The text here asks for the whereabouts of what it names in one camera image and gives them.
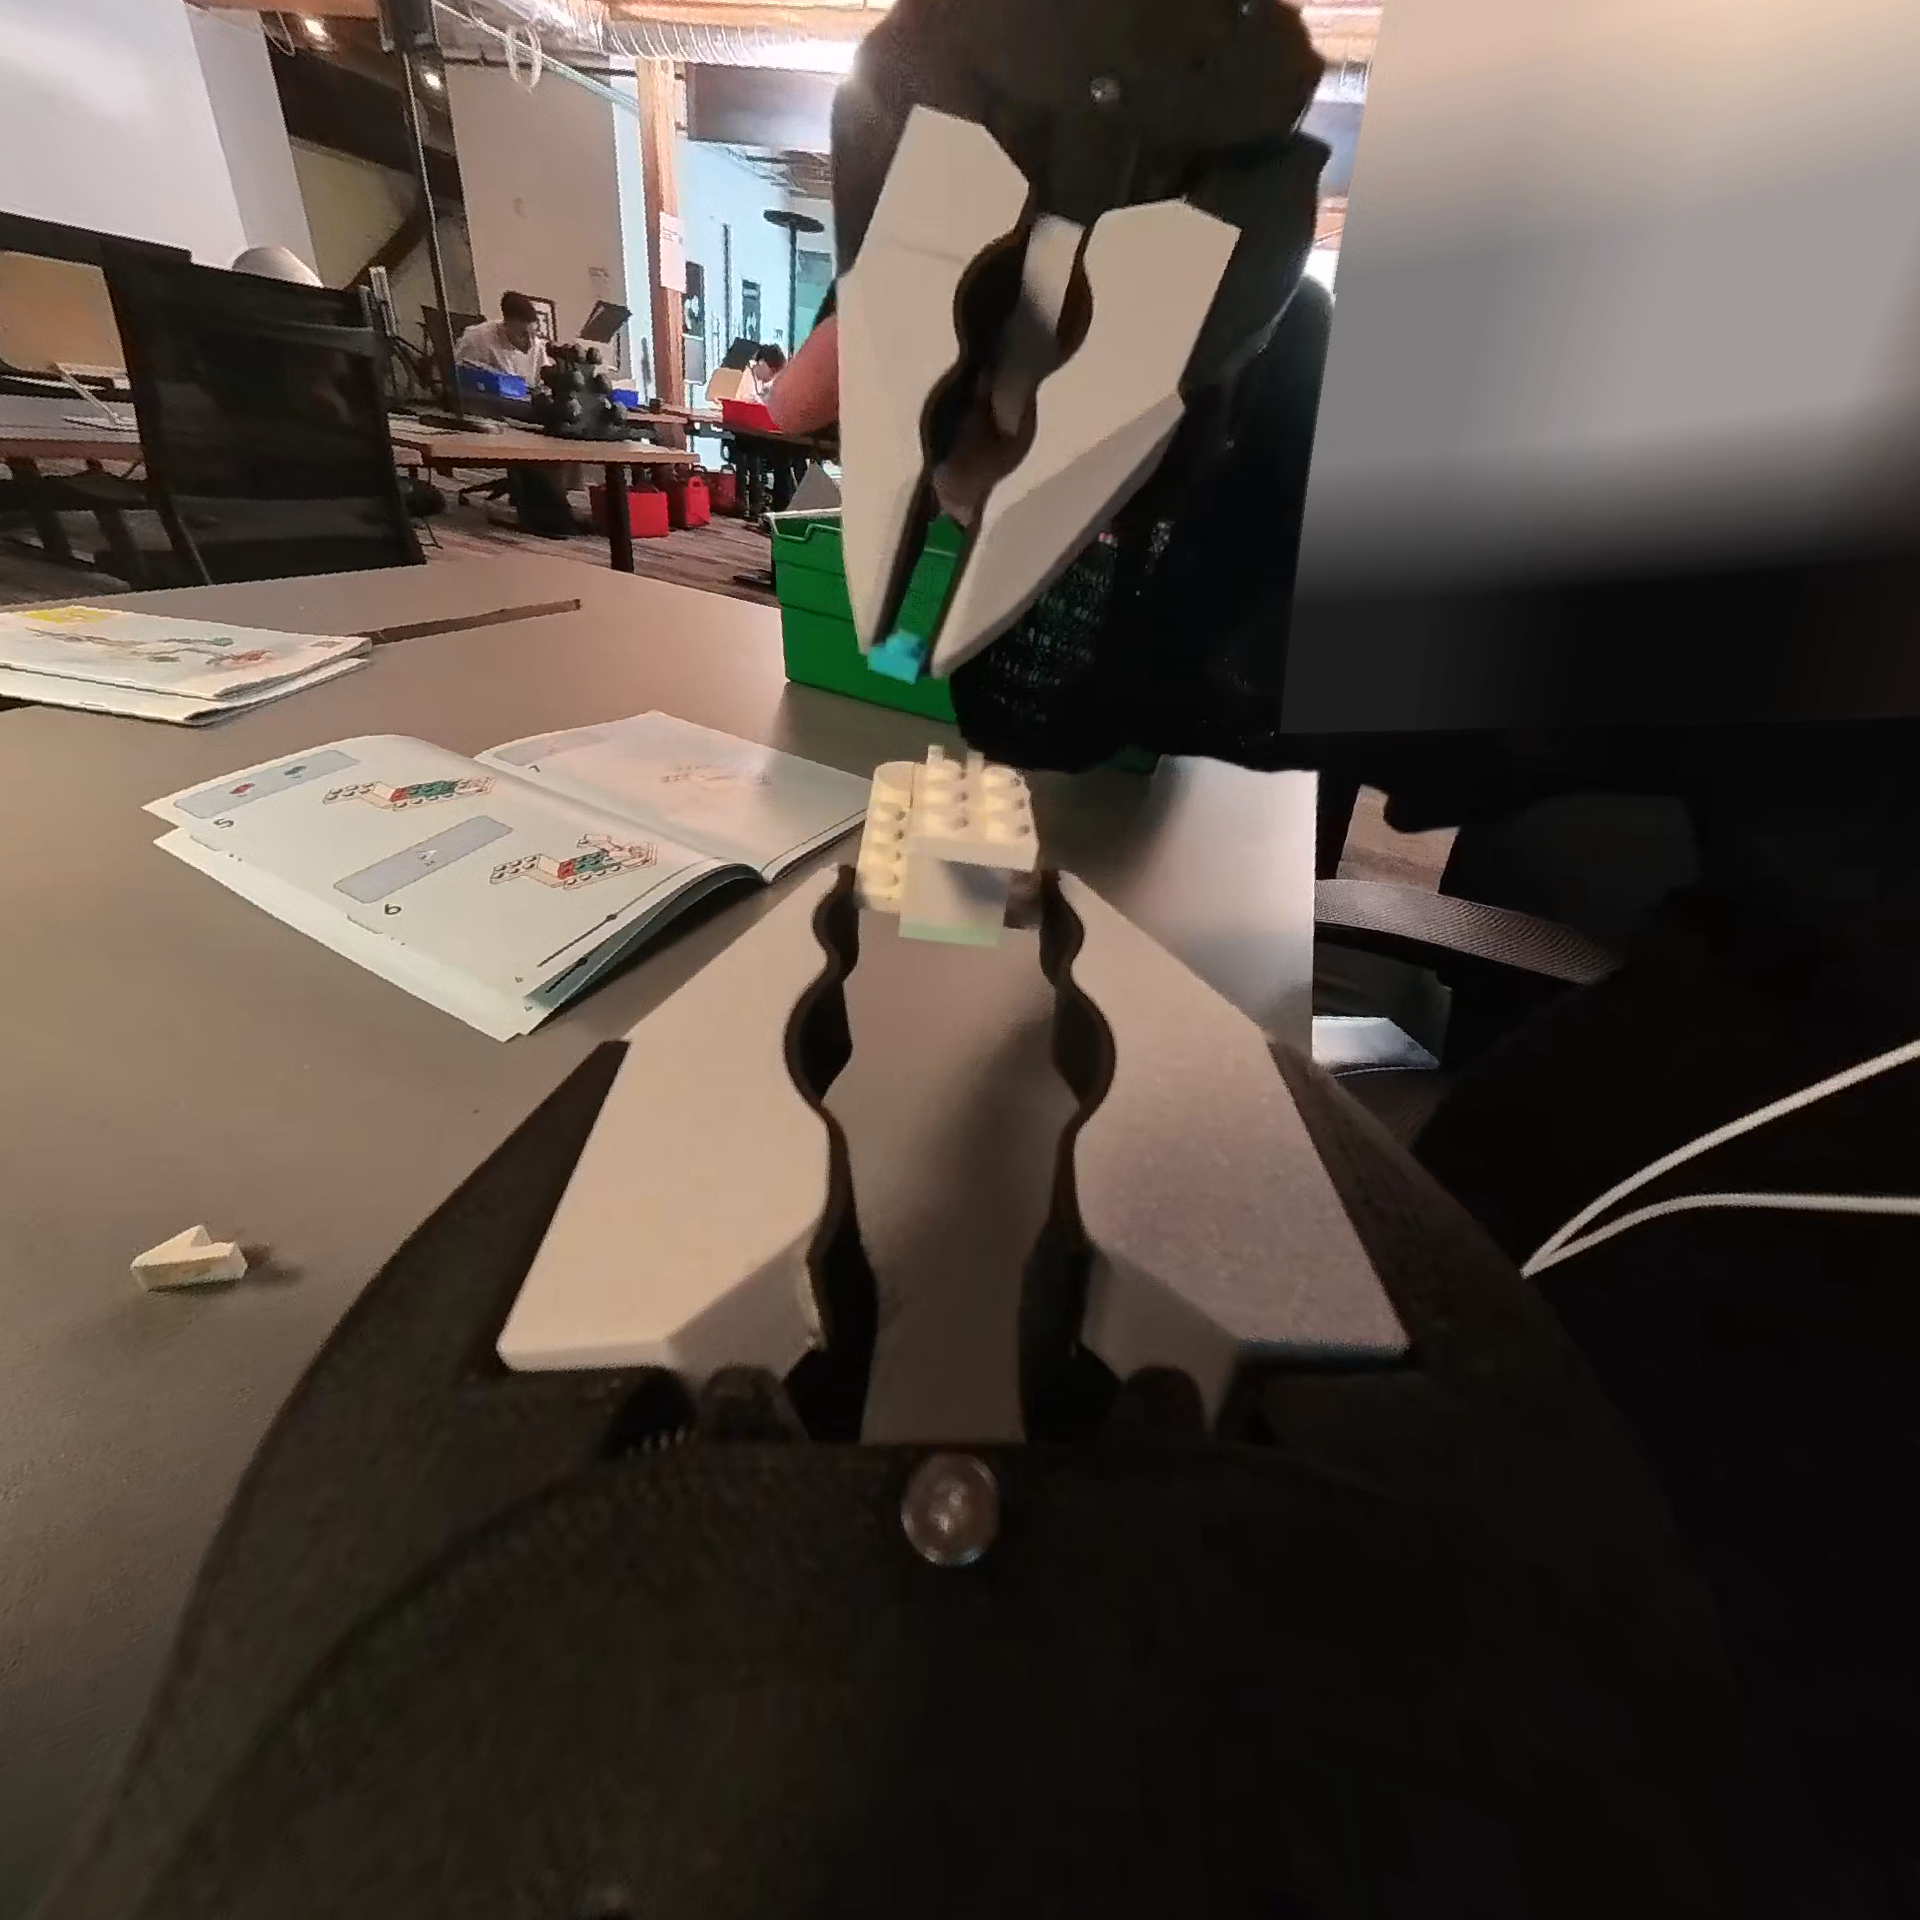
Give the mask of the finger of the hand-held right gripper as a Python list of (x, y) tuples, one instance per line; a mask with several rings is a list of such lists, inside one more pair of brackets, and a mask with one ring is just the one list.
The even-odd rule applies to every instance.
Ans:
[(1160, 465), (1240, 238), (1187, 201), (1095, 222), (1082, 253), (1089, 331), (1038, 385), (1031, 442), (980, 505), (930, 644), (936, 678), (1031, 611)]
[(896, 633), (919, 563), (938, 415), (969, 366), (969, 297), (1024, 238), (1031, 190), (995, 132), (916, 105), (836, 278), (842, 537), (858, 647)]

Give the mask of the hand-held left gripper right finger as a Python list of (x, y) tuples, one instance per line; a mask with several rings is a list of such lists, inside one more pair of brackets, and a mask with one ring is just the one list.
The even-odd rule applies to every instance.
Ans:
[(1026, 1269), (1026, 1386), (1399, 1364), (1408, 1333), (1263, 1027), (1083, 879), (1040, 886), (1073, 1092)]

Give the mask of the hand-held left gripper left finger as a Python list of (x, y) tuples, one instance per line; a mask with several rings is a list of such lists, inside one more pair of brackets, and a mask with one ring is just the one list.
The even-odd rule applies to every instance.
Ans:
[(818, 870), (635, 1021), (497, 1337), (516, 1373), (862, 1371), (850, 869)]

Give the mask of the white lego assembly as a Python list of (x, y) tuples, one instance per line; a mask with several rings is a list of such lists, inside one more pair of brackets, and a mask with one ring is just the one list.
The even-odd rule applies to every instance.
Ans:
[(1038, 870), (1034, 801), (1015, 769), (928, 748), (873, 771), (855, 894), (905, 939), (996, 946), (1015, 889)]

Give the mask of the small white angled lego piece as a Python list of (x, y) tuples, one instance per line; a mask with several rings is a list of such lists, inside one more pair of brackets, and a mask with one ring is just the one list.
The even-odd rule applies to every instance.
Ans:
[(226, 1286), (250, 1275), (250, 1253), (233, 1239), (215, 1239), (209, 1225), (188, 1228), (131, 1261), (131, 1278), (147, 1291)]

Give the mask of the person's right hand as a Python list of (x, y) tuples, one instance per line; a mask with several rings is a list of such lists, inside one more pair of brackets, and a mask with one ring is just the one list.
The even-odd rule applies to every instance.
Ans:
[(794, 349), (767, 394), (775, 433), (792, 438), (818, 438), (834, 433), (840, 372), (836, 315), (830, 314)]

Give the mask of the black floor lamp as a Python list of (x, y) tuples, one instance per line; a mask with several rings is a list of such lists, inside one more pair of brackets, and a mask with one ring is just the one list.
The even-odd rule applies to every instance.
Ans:
[(802, 207), (768, 207), (761, 219), (784, 238), (784, 341), (794, 351), (802, 345), (832, 278), (832, 259), (817, 243), (826, 225)]

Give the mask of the white paper sheet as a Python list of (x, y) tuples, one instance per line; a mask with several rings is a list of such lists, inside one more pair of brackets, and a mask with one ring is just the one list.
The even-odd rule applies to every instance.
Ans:
[(1332, 1076), (1439, 1071), (1441, 1068), (1427, 1044), (1380, 1015), (1318, 1015), (1313, 1061)]

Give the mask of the black device on table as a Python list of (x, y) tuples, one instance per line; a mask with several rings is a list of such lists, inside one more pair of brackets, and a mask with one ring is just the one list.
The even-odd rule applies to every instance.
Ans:
[(624, 442), (628, 412), (614, 398), (601, 354), (592, 343), (552, 343), (530, 387), (534, 421), (552, 438)]

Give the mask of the brown wooden table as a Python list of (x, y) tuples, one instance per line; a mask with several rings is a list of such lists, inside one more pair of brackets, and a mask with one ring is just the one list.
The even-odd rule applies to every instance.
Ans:
[(423, 467), (435, 470), (464, 467), (580, 467), (599, 470), (604, 492), (615, 497), (615, 502), (604, 510), (608, 563), (614, 571), (628, 577), (635, 573), (635, 540), (633, 514), (624, 498), (633, 492), (633, 478), (639, 473), (691, 473), (700, 465), (700, 458), (687, 447), (632, 438), (555, 438), (515, 426), (468, 429), (464, 426), (433, 426), (411, 415), (388, 415), (388, 433), (396, 451), (414, 452)]
[(4, 545), (129, 585), (179, 573), (138, 426), (115, 410), (86, 414), (79, 398), (4, 394)]

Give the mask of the open instruction booklet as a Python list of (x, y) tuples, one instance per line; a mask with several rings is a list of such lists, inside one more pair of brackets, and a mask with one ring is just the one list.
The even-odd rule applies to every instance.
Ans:
[(663, 711), (464, 757), (284, 754), (148, 804), (161, 851), (494, 1039), (534, 1034), (708, 895), (862, 827), (871, 782)]

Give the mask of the black mesh office chair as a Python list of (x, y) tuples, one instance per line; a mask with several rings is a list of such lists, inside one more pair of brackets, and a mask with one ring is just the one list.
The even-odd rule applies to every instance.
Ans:
[(168, 585), (426, 563), (388, 426), (369, 292), (111, 244), (104, 277)]

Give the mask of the closed instruction booklet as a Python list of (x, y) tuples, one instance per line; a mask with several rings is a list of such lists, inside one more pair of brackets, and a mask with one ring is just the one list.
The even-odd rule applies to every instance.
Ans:
[(371, 654), (374, 643), (362, 635), (91, 605), (9, 609), (2, 697), (192, 730), (336, 682)]

